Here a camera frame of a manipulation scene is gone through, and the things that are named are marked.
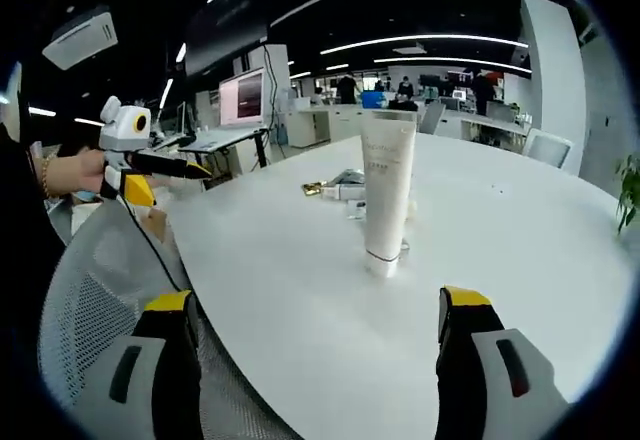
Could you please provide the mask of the person's left hand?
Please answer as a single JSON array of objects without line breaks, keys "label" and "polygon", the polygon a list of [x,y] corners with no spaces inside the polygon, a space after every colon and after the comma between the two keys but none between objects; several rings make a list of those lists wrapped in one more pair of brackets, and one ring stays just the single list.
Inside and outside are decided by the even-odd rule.
[{"label": "person's left hand", "polygon": [[87,150],[69,157],[56,157],[47,168],[47,187],[54,196],[79,191],[99,193],[104,178],[104,153]]}]

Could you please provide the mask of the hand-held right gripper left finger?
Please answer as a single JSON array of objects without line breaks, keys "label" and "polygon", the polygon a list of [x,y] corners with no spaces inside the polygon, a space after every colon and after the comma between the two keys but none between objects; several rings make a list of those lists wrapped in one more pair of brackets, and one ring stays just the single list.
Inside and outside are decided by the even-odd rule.
[{"label": "hand-held right gripper left finger", "polygon": [[107,354],[104,439],[201,439],[193,293],[162,294]]}]

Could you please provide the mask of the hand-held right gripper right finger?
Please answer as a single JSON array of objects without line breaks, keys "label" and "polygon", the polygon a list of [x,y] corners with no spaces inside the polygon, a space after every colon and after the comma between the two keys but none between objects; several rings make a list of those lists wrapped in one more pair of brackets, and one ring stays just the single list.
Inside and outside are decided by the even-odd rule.
[{"label": "hand-held right gripper right finger", "polygon": [[542,439],[569,410],[554,368],[481,293],[439,292],[437,439]]}]

